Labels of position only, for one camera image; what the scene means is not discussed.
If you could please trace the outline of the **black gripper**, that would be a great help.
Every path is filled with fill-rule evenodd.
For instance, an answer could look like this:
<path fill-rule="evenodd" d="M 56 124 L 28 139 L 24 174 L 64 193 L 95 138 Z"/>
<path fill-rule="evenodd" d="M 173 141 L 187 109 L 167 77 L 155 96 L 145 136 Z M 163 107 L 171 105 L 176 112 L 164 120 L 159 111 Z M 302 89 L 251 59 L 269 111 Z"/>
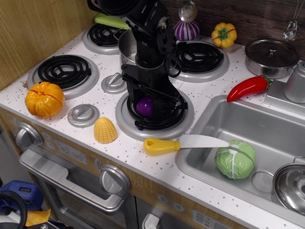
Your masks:
<path fill-rule="evenodd" d="M 123 79 L 127 82 L 129 98 L 136 107 L 139 101 L 150 95 L 154 98 L 153 116 L 175 116 L 179 113 L 181 96 L 178 90 L 169 80 L 168 73 L 164 68 L 165 61 L 158 66 L 143 67 L 138 64 L 123 64 Z"/>

